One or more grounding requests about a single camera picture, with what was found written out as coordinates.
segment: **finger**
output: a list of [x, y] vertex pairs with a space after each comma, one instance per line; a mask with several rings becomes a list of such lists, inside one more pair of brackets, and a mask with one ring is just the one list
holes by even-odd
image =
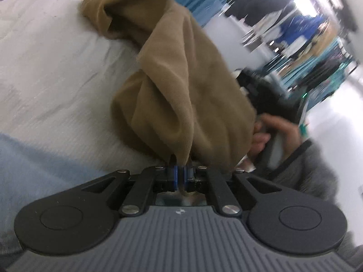
[[261, 129], [262, 129], [262, 122], [261, 121], [256, 121], [255, 122], [255, 127], [253, 129], [253, 132], [254, 133], [258, 133], [258, 132], [261, 131]]
[[295, 125], [293, 123], [279, 116], [272, 116], [264, 113], [261, 115], [260, 120], [264, 122], [266, 126], [284, 133], [289, 133], [291, 130], [295, 129]]
[[256, 157], [264, 149], [265, 149], [265, 143], [254, 143], [254, 144], [252, 144], [251, 149], [248, 152], [248, 156], [249, 157]]
[[252, 143], [267, 143], [271, 139], [271, 135], [267, 133], [256, 133], [252, 137]]

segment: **silver screw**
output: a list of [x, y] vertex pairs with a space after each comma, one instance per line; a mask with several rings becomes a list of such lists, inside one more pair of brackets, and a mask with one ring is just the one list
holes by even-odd
[[237, 206], [234, 206], [232, 204], [229, 204], [227, 206], [224, 206], [222, 208], [222, 211], [227, 215], [235, 215], [240, 212], [240, 208]]
[[132, 204], [122, 207], [122, 212], [124, 214], [127, 214], [127, 215], [135, 215], [139, 211], [140, 211], [139, 207], [138, 206], [134, 206]]

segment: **white bed sheet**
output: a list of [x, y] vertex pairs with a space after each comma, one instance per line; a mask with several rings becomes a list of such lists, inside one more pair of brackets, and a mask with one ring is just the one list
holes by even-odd
[[122, 144], [110, 118], [137, 49], [99, 36], [81, 2], [0, 1], [0, 131], [96, 169], [140, 172], [155, 160]]

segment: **gray ribbed surface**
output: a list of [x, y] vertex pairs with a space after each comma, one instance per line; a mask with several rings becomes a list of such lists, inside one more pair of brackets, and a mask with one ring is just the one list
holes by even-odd
[[214, 213], [209, 206], [150, 207], [120, 221], [97, 247], [68, 257], [27, 251], [9, 272], [253, 272], [354, 271], [334, 253], [297, 258], [259, 245], [242, 223]]

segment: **person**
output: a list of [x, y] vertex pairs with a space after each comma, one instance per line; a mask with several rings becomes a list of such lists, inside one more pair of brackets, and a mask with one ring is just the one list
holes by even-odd
[[[303, 141], [298, 125], [279, 116], [262, 114], [255, 123], [248, 157], [253, 160], [271, 138], [270, 134], [261, 131], [263, 126], [278, 130], [284, 137], [283, 161], [269, 180], [336, 203], [337, 178], [324, 162], [317, 145], [311, 140]], [[347, 232], [337, 253], [353, 267], [363, 265], [363, 245], [354, 246], [352, 232]]]

